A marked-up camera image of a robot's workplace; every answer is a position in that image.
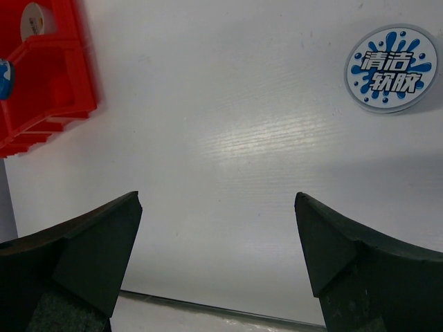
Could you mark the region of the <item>large clear tape roll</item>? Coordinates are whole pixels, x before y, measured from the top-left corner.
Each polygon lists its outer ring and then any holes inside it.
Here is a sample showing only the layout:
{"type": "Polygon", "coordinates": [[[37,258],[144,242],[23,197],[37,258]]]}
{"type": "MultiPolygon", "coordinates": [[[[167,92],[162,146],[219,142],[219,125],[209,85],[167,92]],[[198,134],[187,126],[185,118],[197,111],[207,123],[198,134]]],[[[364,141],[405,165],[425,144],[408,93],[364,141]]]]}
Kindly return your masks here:
{"type": "Polygon", "coordinates": [[[57,23],[51,9],[36,2],[25,6],[20,21],[23,42],[32,36],[55,34],[57,31],[57,23]]]}

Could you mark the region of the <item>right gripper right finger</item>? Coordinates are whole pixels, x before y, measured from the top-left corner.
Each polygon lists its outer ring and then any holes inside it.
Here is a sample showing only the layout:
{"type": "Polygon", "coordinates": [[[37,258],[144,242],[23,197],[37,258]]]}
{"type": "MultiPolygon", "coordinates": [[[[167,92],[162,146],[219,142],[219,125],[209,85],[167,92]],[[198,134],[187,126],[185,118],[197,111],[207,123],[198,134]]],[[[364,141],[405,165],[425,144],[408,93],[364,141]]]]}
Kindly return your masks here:
{"type": "Polygon", "coordinates": [[[296,195],[298,234],[328,331],[441,331],[442,253],[296,195]]]}

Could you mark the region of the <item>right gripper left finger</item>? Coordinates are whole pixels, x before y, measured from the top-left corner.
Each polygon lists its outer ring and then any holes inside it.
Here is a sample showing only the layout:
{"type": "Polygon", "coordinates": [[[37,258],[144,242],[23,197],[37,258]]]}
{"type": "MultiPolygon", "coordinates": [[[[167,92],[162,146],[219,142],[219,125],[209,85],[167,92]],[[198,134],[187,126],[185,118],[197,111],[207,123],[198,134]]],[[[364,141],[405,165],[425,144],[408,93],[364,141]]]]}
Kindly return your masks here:
{"type": "Polygon", "coordinates": [[[1,330],[110,331],[141,216],[129,192],[1,243],[1,330]]]}

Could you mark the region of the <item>blue round tub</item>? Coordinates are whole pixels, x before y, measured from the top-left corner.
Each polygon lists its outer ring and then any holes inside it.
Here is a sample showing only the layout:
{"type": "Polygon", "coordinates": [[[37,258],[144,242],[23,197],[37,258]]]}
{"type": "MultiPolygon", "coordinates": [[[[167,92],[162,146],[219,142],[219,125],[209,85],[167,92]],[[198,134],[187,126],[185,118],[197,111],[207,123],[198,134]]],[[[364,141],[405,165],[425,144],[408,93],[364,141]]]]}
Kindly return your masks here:
{"type": "Polygon", "coordinates": [[[6,59],[0,61],[0,99],[7,100],[14,89],[15,68],[6,59]]]}
{"type": "Polygon", "coordinates": [[[376,114],[405,111],[437,82],[442,56],[427,30],[410,24],[382,26],[358,41],[347,56],[343,79],[350,97],[376,114]]]}

